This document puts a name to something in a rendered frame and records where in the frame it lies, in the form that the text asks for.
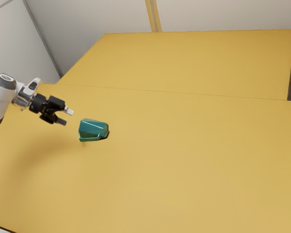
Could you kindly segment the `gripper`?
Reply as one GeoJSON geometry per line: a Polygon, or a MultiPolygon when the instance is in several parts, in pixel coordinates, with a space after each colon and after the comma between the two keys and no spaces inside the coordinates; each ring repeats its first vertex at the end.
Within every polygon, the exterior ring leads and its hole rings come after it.
{"type": "Polygon", "coordinates": [[[47,100],[47,98],[41,94],[35,94],[33,96],[29,105],[29,110],[35,114],[41,113],[39,118],[49,124],[56,123],[63,126],[65,126],[67,122],[59,118],[56,112],[62,111],[70,116],[74,114],[74,111],[65,104],[65,101],[55,96],[50,96],[47,100]]]}

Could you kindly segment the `teal faceted mug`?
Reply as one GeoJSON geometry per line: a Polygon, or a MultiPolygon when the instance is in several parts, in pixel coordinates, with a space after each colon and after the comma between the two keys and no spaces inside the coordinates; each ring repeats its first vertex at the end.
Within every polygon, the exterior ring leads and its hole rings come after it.
{"type": "Polygon", "coordinates": [[[81,142],[98,141],[108,137],[109,125],[92,119],[82,119],[79,126],[79,140],[81,142]]]}

